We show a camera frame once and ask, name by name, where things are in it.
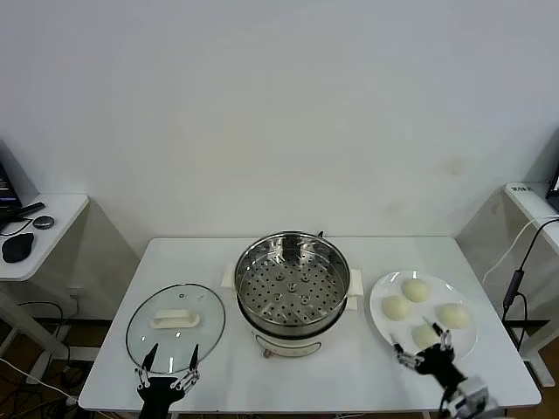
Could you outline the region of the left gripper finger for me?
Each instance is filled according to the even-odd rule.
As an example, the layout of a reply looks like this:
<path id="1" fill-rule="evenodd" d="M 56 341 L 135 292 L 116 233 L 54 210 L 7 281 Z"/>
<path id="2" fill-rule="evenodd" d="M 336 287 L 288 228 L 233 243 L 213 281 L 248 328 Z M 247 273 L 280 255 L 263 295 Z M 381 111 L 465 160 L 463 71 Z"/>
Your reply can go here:
<path id="1" fill-rule="evenodd" d="M 145 355 L 140 367 L 135 369 L 135 375 L 138 379 L 138 389 L 144 389 L 149 387 L 149 373 L 153 366 L 156 352 L 158 349 L 158 344 L 155 343 L 151 350 Z"/>
<path id="2" fill-rule="evenodd" d="M 199 345 L 196 344 L 194 351 L 190 358 L 190 364 L 187 368 L 186 374 L 177 379 L 171 387 L 176 390 L 191 390 L 197 383 L 200 378 L 200 374 L 198 372 L 198 352 L 199 352 Z"/>

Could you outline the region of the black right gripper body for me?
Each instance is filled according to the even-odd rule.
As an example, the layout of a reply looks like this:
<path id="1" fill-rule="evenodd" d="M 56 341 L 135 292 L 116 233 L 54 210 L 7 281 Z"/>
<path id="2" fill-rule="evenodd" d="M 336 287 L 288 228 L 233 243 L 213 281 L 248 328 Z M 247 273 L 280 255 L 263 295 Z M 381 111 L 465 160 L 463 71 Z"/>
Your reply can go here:
<path id="1" fill-rule="evenodd" d="M 439 344 L 417 353 L 421 361 L 415 370 L 421 375 L 432 375 L 442 388 L 456 388 L 466 377 L 454 366 L 452 349 L 441 348 Z"/>

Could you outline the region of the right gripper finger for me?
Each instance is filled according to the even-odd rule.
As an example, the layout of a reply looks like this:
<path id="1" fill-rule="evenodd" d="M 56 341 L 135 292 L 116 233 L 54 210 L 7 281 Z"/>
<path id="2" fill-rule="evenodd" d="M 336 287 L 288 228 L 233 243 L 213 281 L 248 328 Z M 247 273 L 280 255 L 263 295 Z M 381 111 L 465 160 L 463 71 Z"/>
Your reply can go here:
<path id="1" fill-rule="evenodd" d="M 397 361 L 405 367 L 418 367 L 422 363 L 422 357 L 406 352 L 394 334 L 390 334 L 391 344 L 397 357 Z"/>
<path id="2" fill-rule="evenodd" d="M 439 344 L 442 350 L 452 350 L 451 333 L 438 323 L 426 320 L 420 331 L 420 347 L 427 349 L 436 344 Z"/>

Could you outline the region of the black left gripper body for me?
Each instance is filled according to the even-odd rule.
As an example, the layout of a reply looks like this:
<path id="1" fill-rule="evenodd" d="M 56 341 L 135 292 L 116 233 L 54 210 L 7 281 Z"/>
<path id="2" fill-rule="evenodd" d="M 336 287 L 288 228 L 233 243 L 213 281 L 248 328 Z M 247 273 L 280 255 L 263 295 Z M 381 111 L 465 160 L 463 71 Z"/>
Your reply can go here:
<path id="1" fill-rule="evenodd" d="M 150 377 L 148 386 L 137 390 L 143 401 L 140 419 L 166 419 L 170 406 L 185 397 L 185 391 L 173 387 L 172 377 Z"/>

